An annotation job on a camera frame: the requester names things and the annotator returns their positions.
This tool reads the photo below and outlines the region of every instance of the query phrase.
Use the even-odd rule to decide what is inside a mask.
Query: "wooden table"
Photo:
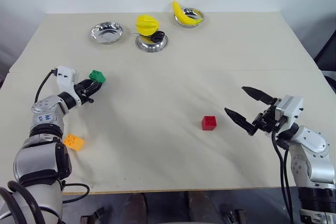
[[[138,15],[46,15],[0,90],[1,185],[13,179],[36,90],[58,65],[77,69],[79,80],[93,69],[107,79],[93,104],[65,117],[65,135],[87,141],[80,152],[69,151],[67,181],[86,183],[93,193],[279,186],[270,138],[248,136],[223,112],[226,106],[251,122],[266,109],[241,86],[303,96],[297,122],[322,132],[335,160],[336,96],[279,13],[207,13],[193,29],[176,24],[172,14],[155,13],[169,44],[153,54],[135,46]],[[115,44],[88,35],[106,20],[124,28]],[[40,98],[58,93],[50,78]],[[214,131],[202,131],[205,115],[216,116]],[[292,176],[289,182],[294,185]]]

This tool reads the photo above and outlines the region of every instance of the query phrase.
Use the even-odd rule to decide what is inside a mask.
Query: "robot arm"
[[[33,105],[29,138],[23,143],[14,161],[15,179],[35,199],[44,218],[42,223],[61,222],[61,191],[64,187],[61,181],[71,174],[69,154],[61,142],[64,132],[63,117],[71,108],[93,102],[90,96],[102,86],[102,82],[89,79],[75,84],[76,72],[62,66],[54,70],[54,75],[57,76],[61,93]],[[35,223],[35,216],[22,195],[16,191],[13,197],[26,222]],[[1,208],[0,223],[13,223],[13,214],[7,204]]]
[[[289,95],[277,99],[251,87],[242,89],[270,107],[259,113],[252,124],[235,111],[225,108],[225,112],[249,135],[254,135],[257,130],[277,133],[276,144],[289,150],[291,171],[302,204],[301,221],[336,223],[335,171],[329,159],[330,145],[321,133],[295,123],[303,110],[303,99]]]

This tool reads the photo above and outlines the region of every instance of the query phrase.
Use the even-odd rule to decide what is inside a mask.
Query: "red lego block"
[[[202,119],[202,130],[203,131],[212,131],[217,126],[216,117],[206,115]]]

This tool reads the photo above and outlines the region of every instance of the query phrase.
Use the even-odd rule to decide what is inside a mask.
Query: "green lego block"
[[[93,70],[91,74],[89,75],[89,78],[94,82],[102,82],[104,83],[106,81],[105,77],[103,76],[102,72]]]

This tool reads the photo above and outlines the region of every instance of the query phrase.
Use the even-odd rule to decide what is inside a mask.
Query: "silver bowl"
[[[122,27],[116,22],[103,22],[94,26],[90,34],[98,43],[111,44],[120,39]]]
[[[182,24],[180,21],[179,21],[179,19],[174,15],[174,17],[175,17],[175,20],[176,20],[176,22],[179,24],[179,25],[181,25],[181,26],[183,26],[183,27],[186,27],[186,28],[193,28],[193,27],[195,27],[195,26],[198,26],[200,23],[202,23],[203,22],[203,20],[204,20],[204,15],[203,15],[203,13],[200,11],[200,10],[197,10],[197,9],[194,9],[194,8],[184,8],[184,9],[182,9],[182,11],[183,11],[183,13],[185,14],[185,15],[187,15],[189,18],[193,18],[193,19],[201,19],[202,21],[201,22],[199,22],[198,24],[196,24],[196,25],[185,25],[185,24]]]
[[[159,52],[168,44],[168,37],[165,35],[160,43],[155,43],[149,37],[138,35],[135,39],[137,47],[145,52]]]

